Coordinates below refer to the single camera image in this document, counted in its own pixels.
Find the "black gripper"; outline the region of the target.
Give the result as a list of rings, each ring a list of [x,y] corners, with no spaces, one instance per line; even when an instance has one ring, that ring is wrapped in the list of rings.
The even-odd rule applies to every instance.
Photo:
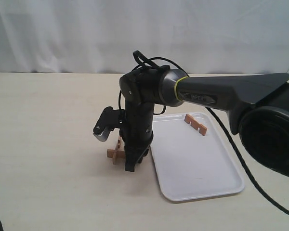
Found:
[[[125,143],[125,171],[134,172],[147,156],[153,140],[153,103],[130,102],[125,100],[125,120],[122,137]]]

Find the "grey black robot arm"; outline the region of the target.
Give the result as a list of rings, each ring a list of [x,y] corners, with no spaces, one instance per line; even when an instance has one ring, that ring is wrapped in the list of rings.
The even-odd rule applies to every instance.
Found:
[[[249,155],[289,177],[289,73],[189,77],[180,69],[140,68],[119,85],[127,106],[188,102],[226,112],[231,133]]]

